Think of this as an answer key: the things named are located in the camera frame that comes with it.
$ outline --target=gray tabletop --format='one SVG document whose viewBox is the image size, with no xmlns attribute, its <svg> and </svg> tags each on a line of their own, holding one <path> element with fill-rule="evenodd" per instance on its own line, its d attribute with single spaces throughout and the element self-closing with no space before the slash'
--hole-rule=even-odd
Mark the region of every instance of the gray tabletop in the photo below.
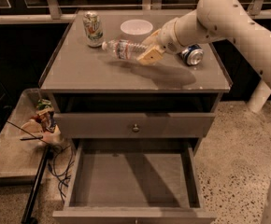
<svg viewBox="0 0 271 224">
<path fill-rule="evenodd" d="M 41 90 L 49 92 L 217 92 L 229 91 L 230 82 L 209 44 L 203 61 L 186 66 L 178 56 L 165 54 L 155 65 L 111 57 L 101 48 L 90 48 L 80 11 L 66 35 Z M 106 41 L 120 38 L 121 24 L 143 19 L 153 31 L 189 10 L 109 10 L 98 11 Z"/>
</svg>

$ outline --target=speckled floor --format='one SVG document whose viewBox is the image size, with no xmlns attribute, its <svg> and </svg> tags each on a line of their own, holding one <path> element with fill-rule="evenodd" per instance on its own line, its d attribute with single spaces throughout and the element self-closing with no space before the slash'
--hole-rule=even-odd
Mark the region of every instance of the speckled floor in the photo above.
<svg viewBox="0 0 271 224">
<path fill-rule="evenodd" d="M 213 224 L 260 223 L 271 178 L 271 101 L 259 114 L 244 102 L 221 102 L 215 121 L 195 156 L 206 209 Z M 60 169 L 68 159 L 59 160 Z M 45 175 L 33 217 L 56 223 L 53 210 L 63 205 L 57 181 Z M 29 187 L 0 188 L 0 223 L 21 223 Z"/>
</svg>

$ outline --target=tin can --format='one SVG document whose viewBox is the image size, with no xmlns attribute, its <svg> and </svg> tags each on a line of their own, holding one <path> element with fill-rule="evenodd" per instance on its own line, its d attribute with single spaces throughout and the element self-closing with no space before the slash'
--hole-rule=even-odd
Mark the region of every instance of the tin can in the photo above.
<svg viewBox="0 0 271 224">
<path fill-rule="evenodd" d="M 103 28 L 96 11 L 87 11 L 83 16 L 83 25 L 89 47 L 100 47 L 103 43 Z"/>
<path fill-rule="evenodd" d="M 202 61 L 204 52 L 199 45 L 192 45 L 190 47 L 187 47 L 178 55 L 184 63 L 192 66 L 197 65 Z"/>
</svg>

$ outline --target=closed drawer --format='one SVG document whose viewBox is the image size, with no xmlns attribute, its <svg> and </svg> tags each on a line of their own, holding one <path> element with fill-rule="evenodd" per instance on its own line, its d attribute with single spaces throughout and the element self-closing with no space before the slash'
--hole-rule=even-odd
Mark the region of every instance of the closed drawer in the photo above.
<svg viewBox="0 0 271 224">
<path fill-rule="evenodd" d="M 215 219 L 205 210 L 192 148 L 183 139 L 86 139 L 74 165 L 64 210 L 53 213 L 59 223 L 209 224 Z"/>
<path fill-rule="evenodd" d="M 69 138 L 205 137 L 213 113 L 59 113 L 55 120 Z"/>
</svg>

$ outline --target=black pole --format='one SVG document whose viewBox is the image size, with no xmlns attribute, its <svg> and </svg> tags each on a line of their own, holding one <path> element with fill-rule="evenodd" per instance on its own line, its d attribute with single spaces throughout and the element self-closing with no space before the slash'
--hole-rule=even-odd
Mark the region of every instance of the black pole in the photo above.
<svg viewBox="0 0 271 224">
<path fill-rule="evenodd" d="M 36 201 L 36 195 L 37 195 L 38 190 L 40 188 L 42 176 L 43 176 L 44 170 L 46 168 L 46 163 L 47 163 L 47 160 L 49 159 L 49 157 L 50 157 L 50 146 L 46 146 L 44 149 L 44 153 L 42 155 L 41 163 L 39 164 L 38 171 L 36 173 L 35 182 L 34 182 L 32 190 L 31 190 L 28 203 L 26 204 L 26 207 L 24 210 L 23 218 L 21 221 L 22 224 L 30 223 L 31 215 L 32 215 L 33 208 L 34 208 L 35 201 Z"/>
</svg>

